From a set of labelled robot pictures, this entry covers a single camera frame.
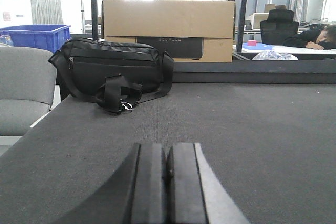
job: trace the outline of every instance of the pink object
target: pink object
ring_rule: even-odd
[[[247,45],[250,47],[255,47],[257,45],[257,41],[256,40],[249,40],[247,42]]]

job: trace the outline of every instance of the blue mat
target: blue mat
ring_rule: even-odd
[[[248,46],[247,43],[243,43],[243,48],[250,50],[272,50],[273,46],[263,43],[257,43],[256,46]]]

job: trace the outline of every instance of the metal clasp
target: metal clasp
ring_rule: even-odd
[[[127,111],[133,111],[133,106],[131,103],[121,101],[121,106]]]
[[[74,61],[73,61],[73,57],[69,57],[69,69],[73,69],[74,68]]]

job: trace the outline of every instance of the white table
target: white table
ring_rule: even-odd
[[[331,50],[315,50],[308,48],[300,48],[300,47],[285,47],[285,46],[273,46],[275,52],[287,52],[289,54],[315,54],[315,55],[336,55],[336,49]],[[249,53],[259,53],[262,50],[251,50],[242,48],[242,52]]]
[[[298,34],[302,33],[303,31],[310,30],[310,28],[299,28]],[[251,35],[256,35],[256,34],[261,34],[260,29],[244,29],[244,34],[251,34]]]

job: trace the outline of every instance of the plastic bag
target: plastic bag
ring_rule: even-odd
[[[264,50],[255,55],[252,60],[298,60],[298,58],[286,52],[278,53],[273,50]]]

